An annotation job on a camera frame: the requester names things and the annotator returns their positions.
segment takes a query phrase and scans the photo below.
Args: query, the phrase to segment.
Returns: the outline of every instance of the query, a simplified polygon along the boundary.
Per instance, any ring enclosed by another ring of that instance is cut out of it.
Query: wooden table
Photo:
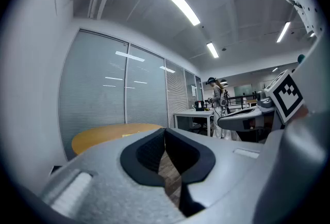
[[[247,100],[246,101],[248,104],[253,104],[253,103],[257,103],[256,99],[251,99],[251,100]]]
[[[120,139],[126,134],[134,134],[160,128],[162,128],[162,126],[146,123],[115,124],[96,127],[77,134],[72,140],[72,149],[76,154],[81,154],[89,147],[109,140]]]

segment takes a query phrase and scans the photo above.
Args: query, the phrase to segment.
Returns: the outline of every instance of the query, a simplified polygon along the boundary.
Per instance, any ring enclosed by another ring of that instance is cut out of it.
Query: window blind
[[[124,78],[128,43],[78,32],[65,60],[59,91],[59,123],[67,158],[71,142],[93,127],[125,123]]]
[[[127,64],[128,123],[168,126],[164,59],[131,45]]]
[[[174,114],[188,109],[185,73],[183,68],[168,60],[166,68],[169,127],[175,127]]]

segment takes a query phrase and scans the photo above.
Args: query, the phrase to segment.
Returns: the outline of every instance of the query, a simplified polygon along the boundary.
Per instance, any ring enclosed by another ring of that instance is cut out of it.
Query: desk
[[[120,139],[123,135],[134,134],[162,128],[159,125],[146,123],[115,124],[96,127],[80,132],[72,140],[72,149],[76,154],[81,154],[88,148],[100,143]]]
[[[247,100],[246,101],[248,104],[253,104],[253,103],[257,103],[256,99],[251,99],[251,100]]]
[[[213,115],[213,110],[210,111],[196,111],[185,110],[174,114],[175,127],[178,129],[177,117],[192,117],[192,118],[206,118],[207,119],[207,136],[211,137],[211,122],[210,117]]]

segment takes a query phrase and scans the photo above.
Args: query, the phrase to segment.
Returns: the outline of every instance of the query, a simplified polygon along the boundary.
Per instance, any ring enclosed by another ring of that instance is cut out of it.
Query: ceiling light
[[[120,78],[114,78],[114,77],[105,77],[105,78],[107,78],[107,79],[114,79],[114,80],[122,80]]]
[[[160,69],[164,69],[164,70],[166,70],[166,71],[168,71],[168,72],[170,72],[170,73],[175,73],[175,71],[173,71],[173,70],[171,70],[171,69],[169,69],[169,68],[166,68],[166,67],[164,67],[164,66],[161,66],[161,67],[159,67]]]
[[[287,23],[285,23],[285,26],[284,26],[284,28],[283,28],[283,30],[282,30],[282,33],[280,34],[280,36],[279,36],[279,38],[278,38],[278,40],[277,40],[277,43],[279,43],[279,42],[282,40],[282,38],[284,37],[284,34],[285,34],[285,32],[287,32],[287,30],[288,30],[288,28],[289,28],[289,26],[290,26],[290,23],[291,23],[291,22],[287,22]]]
[[[211,53],[212,53],[212,55],[213,55],[214,58],[218,58],[219,57],[219,55],[218,55],[218,53],[216,51],[216,48],[215,48],[215,46],[213,45],[212,42],[207,43],[206,46],[209,48],[209,50],[211,51]]]
[[[144,59],[141,59],[139,57],[136,57],[136,56],[133,56],[133,55],[129,55],[127,53],[122,53],[122,52],[116,52],[117,55],[120,55],[120,56],[125,56],[125,57],[128,57],[130,59],[133,59],[133,60],[136,60],[136,61],[145,61]]]
[[[186,15],[186,17],[190,20],[192,25],[196,26],[200,24],[200,20],[198,19],[194,11],[192,11],[192,9],[189,7],[189,5],[185,0],[172,0],[172,1]]]

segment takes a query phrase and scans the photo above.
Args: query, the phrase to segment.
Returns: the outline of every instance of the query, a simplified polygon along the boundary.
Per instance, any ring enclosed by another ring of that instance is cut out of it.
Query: person
[[[227,114],[225,108],[224,89],[219,80],[210,77],[206,84],[213,88],[213,96],[208,98],[208,101],[213,104],[214,119],[213,119],[213,137],[221,139],[241,140],[236,131],[229,131],[218,126],[218,119]]]

